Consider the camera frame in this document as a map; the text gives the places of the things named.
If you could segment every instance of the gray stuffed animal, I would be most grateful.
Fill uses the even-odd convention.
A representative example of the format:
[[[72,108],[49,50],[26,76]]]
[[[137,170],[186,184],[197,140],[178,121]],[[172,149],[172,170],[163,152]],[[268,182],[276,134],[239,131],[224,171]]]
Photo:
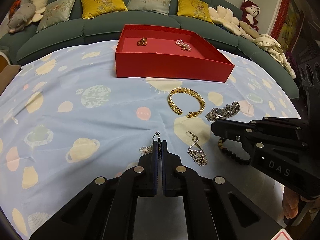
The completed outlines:
[[[36,6],[33,3],[25,3],[16,11],[8,22],[8,33],[22,31],[25,26],[31,23],[32,17],[36,13]]]

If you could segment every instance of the gold bracelet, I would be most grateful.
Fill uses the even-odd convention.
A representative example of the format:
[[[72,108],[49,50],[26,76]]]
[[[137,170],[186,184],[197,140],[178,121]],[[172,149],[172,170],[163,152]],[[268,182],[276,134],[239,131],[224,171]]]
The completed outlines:
[[[173,94],[176,94],[176,93],[186,93],[188,95],[191,95],[193,96],[195,99],[197,99],[200,103],[200,106],[201,106],[201,109],[197,112],[189,112],[189,114],[187,115],[188,118],[191,118],[191,117],[196,117],[198,116],[199,114],[202,113],[202,111],[204,110],[204,106],[205,106],[205,103],[204,103],[204,100],[203,98],[195,91],[189,89],[189,88],[175,88],[174,90],[172,90],[168,96],[168,103],[169,103],[169,106],[171,107],[171,109],[178,115],[182,115],[182,110],[180,108],[178,108],[174,102],[172,101],[171,99],[171,96]]]

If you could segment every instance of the metal watch band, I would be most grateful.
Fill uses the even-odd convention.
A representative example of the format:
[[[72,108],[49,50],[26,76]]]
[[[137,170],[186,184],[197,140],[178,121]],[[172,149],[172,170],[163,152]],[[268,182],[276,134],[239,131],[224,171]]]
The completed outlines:
[[[206,114],[206,118],[208,121],[215,121],[217,118],[229,118],[234,116],[240,111],[240,105],[238,102],[234,101],[231,105],[226,105],[226,107],[222,108],[221,110],[224,112],[224,116],[217,116],[217,114],[214,112],[216,108],[213,108],[209,113]]]

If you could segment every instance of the ring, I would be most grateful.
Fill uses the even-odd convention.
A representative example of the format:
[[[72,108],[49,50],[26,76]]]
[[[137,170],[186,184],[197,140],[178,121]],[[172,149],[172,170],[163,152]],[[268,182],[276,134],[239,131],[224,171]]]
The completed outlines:
[[[185,93],[185,94],[188,94],[188,95],[191,95],[193,96],[195,99],[198,100],[198,102],[200,103],[200,107],[201,109],[197,112],[189,112],[189,114],[187,115],[188,118],[191,118],[191,117],[196,117],[198,116],[199,114],[202,113],[202,111],[204,110],[204,106],[205,106],[205,102],[203,100],[203,98],[195,91],[189,89],[189,88],[175,88],[174,90],[172,90],[168,96],[168,103],[169,103],[169,106],[171,107],[171,109],[178,115],[182,115],[182,110],[180,108],[178,108],[174,102],[172,101],[172,95],[173,94],[176,94],[176,93]]]
[[[140,41],[137,41],[138,46],[146,46],[147,38],[142,38]]]

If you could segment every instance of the speaker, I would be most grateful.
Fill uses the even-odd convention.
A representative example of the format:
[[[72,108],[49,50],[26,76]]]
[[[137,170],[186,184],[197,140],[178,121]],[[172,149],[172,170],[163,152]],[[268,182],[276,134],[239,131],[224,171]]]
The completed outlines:
[[[303,86],[320,89],[320,56],[298,66]]]

